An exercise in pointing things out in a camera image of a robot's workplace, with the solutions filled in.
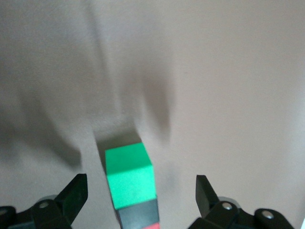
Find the block tower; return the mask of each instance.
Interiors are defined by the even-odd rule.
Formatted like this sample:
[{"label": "block tower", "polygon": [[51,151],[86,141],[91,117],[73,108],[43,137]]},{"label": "block tower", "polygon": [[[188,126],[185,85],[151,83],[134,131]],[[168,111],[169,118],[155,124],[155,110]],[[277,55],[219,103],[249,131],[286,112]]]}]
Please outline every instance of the block tower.
[{"label": "block tower", "polygon": [[106,175],[122,229],[160,229],[152,166],[143,143],[106,150]]}]

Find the red block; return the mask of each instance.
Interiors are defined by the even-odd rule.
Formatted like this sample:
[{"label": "red block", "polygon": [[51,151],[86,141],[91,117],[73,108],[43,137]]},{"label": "red block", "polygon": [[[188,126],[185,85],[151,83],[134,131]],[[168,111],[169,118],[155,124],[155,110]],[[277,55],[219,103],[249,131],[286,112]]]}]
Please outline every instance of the red block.
[{"label": "red block", "polygon": [[145,227],[143,229],[160,229],[160,224],[159,223],[155,223],[155,224],[152,224],[148,227]]}]

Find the screw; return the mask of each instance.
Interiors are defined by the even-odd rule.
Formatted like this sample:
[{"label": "screw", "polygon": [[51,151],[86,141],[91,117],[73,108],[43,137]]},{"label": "screw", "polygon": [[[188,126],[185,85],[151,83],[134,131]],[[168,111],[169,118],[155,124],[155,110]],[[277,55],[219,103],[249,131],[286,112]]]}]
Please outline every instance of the screw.
[{"label": "screw", "polygon": [[262,215],[265,216],[267,219],[274,218],[274,215],[270,211],[267,211],[267,210],[262,211]]},{"label": "screw", "polygon": [[8,211],[4,208],[0,210],[0,216],[5,215]]},{"label": "screw", "polygon": [[39,204],[39,208],[45,208],[49,205],[48,202],[42,202],[41,204]]},{"label": "screw", "polygon": [[231,204],[227,203],[227,202],[224,202],[223,203],[223,208],[224,209],[227,209],[227,210],[231,210],[233,207]]}]

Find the green block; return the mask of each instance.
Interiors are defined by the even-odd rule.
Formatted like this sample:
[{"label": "green block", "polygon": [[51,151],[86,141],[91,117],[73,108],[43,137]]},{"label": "green block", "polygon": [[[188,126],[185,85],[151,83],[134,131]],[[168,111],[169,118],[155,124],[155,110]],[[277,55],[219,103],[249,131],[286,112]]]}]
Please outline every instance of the green block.
[{"label": "green block", "polygon": [[143,143],[106,150],[106,174],[116,210],[157,198],[152,166]]}]

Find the table surface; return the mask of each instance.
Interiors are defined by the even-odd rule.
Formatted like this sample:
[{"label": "table surface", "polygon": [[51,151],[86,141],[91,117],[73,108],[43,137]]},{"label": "table surface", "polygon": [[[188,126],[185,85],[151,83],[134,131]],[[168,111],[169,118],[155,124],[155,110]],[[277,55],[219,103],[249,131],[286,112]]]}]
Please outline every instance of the table surface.
[{"label": "table surface", "polygon": [[304,1],[1,1],[0,206],[87,173],[75,229],[118,229],[104,150],[142,140],[161,228],[197,174],[253,214],[305,216]]}]

